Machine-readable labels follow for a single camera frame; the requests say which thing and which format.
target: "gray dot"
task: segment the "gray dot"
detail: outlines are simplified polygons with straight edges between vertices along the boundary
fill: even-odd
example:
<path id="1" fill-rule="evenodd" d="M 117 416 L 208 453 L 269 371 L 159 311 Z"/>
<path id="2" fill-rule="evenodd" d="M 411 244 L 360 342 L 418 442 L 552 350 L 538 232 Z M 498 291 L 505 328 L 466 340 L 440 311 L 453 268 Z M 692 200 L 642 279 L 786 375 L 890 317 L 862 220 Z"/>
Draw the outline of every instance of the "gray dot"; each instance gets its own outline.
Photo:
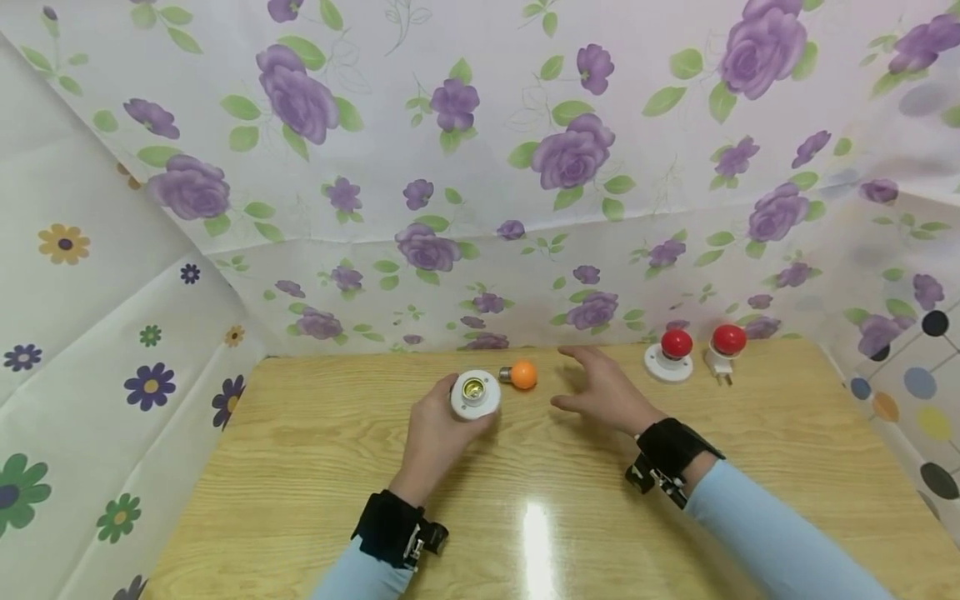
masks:
<path id="1" fill-rule="evenodd" d="M 947 106 L 949 94 L 938 84 L 914 87 L 900 100 L 900 114 L 908 117 L 926 117 Z"/>

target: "black wrist strap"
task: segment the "black wrist strap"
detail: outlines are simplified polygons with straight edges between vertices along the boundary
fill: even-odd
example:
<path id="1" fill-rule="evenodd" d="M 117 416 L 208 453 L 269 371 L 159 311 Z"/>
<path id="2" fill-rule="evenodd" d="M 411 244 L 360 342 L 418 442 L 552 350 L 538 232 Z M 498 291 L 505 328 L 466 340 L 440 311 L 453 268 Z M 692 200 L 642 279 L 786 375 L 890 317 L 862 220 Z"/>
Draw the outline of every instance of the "black wrist strap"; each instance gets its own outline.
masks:
<path id="1" fill-rule="evenodd" d="M 417 570 L 420 552 L 440 554 L 450 535 L 423 513 L 422 507 L 414 508 L 388 490 L 371 494 L 350 539 L 360 536 L 360 551 L 368 556 L 394 568 Z"/>

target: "right hand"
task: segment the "right hand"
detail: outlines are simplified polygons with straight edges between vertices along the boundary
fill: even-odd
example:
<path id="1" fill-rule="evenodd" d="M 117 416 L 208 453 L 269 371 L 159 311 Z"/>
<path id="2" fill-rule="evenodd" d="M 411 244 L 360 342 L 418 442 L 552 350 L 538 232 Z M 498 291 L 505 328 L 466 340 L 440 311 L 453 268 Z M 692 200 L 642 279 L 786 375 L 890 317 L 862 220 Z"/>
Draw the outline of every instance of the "right hand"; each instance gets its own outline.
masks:
<path id="1" fill-rule="evenodd" d="M 560 354 L 576 359 L 587 372 L 587 386 L 574 396 L 553 396 L 557 408 L 587 415 L 629 436 L 643 433 L 666 415 L 654 407 L 620 366 L 609 356 L 590 346 L 567 346 Z"/>

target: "wooden table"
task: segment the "wooden table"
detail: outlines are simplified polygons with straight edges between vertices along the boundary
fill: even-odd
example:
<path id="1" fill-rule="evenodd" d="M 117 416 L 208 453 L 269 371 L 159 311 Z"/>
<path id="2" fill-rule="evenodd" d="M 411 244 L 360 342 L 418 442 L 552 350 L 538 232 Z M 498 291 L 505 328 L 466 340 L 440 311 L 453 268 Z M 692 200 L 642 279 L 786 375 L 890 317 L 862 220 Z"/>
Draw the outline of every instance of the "wooden table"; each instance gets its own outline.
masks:
<path id="1" fill-rule="evenodd" d="M 692 379 L 667 386 L 644 371 L 642 347 L 605 351 L 898 597 L 958 597 L 960 553 L 814 346 L 751 344 L 732 387 L 719 387 L 700 358 Z M 262 362 L 144 597 L 305 598 L 368 494 L 393 476 L 409 405 L 444 374 L 496 373 L 519 357 L 538 365 L 540 384 L 504 390 L 498 430 L 431 500 L 450 539 L 405 597 L 754 597 L 661 494 L 624 483 L 631 440 L 549 405 L 578 371 L 546 348 Z"/>

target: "orange dot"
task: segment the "orange dot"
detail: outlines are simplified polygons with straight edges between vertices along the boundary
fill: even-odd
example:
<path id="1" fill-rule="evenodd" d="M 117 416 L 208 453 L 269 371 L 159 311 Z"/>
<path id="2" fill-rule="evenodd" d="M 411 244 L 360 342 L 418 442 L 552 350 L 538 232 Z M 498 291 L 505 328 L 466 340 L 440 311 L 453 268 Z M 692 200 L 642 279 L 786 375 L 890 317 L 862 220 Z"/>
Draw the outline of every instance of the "orange dot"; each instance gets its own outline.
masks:
<path id="1" fill-rule="evenodd" d="M 510 381 L 520 390 L 537 385 L 537 368 L 529 360 L 518 360 L 510 369 Z"/>
<path id="2" fill-rule="evenodd" d="M 900 408 L 897 406 L 897 401 L 883 392 L 874 394 L 874 414 L 888 423 L 900 421 Z"/>

